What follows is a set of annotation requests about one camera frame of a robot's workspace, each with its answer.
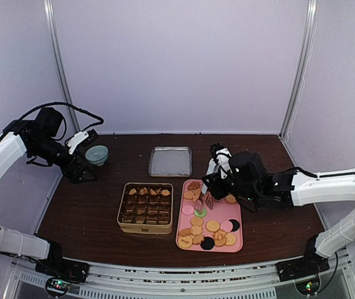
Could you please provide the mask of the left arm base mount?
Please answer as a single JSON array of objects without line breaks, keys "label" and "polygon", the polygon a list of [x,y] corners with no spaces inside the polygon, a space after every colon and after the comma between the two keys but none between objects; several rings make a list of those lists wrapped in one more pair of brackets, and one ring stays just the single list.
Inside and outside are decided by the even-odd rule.
[{"label": "left arm base mount", "polygon": [[61,264],[38,260],[35,271],[52,277],[60,277],[73,283],[85,283],[90,266],[84,262],[63,259]]}]

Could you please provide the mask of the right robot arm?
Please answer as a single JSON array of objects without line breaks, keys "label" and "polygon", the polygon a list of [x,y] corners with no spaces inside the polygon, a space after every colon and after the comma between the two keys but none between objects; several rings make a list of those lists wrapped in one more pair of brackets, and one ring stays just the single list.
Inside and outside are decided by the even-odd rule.
[{"label": "right robot arm", "polygon": [[[226,149],[218,150],[212,155],[202,182],[214,199],[232,195],[239,204],[251,202],[255,210],[355,201],[355,168],[311,173],[294,167],[268,173],[260,156],[247,151],[229,155]],[[303,275],[312,274],[321,261],[354,239],[355,208],[332,228],[308,240],[304,255],[298,260],[298,270]]]}]

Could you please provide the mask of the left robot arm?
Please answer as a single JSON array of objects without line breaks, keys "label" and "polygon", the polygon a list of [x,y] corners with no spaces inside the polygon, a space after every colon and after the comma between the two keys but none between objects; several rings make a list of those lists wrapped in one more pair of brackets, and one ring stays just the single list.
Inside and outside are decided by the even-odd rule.
[{"label": "left robot arm", "polygon": [[53,276],[61,277],[68,270],[61,246],[35,236],[35,222],[57,172],[74,184],[96,181],[79,148],[97,138],[94,126],[104,120],[73,107],[96,121],[62,141],[57,133],[66,121],[55,106],[53,102],[31,109],[0,134],[0,254],[40,260]]}]

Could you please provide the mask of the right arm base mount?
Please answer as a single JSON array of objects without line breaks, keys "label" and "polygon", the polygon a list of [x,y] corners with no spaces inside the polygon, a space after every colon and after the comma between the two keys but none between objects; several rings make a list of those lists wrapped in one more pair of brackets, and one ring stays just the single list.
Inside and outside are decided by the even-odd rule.
[{"label": "right arm base mount", "polygon": [[329,262],[322,260],[304,260],[303,258],[278,262],[277,274],[281,282],[317,275],[329,270]]}]

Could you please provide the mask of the metal tongs white handle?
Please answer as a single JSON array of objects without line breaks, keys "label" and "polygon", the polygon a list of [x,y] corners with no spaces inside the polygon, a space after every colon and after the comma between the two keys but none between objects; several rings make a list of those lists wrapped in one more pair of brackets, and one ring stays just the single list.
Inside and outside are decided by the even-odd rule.
[{"label": "metal tongs white handle", "polygon": [[[217,159],[212,158],[209,161],[206,176],[211,175],[211,178],[220,178],[219,174],[219,162]],[[213,210],[215,205],[215,198],[211,194],[210,188],[203,183],[201,191],[199,193],[199,198],[194,203],[194,211],[201,213],[204,206],[207,206],[209,210]]]}]

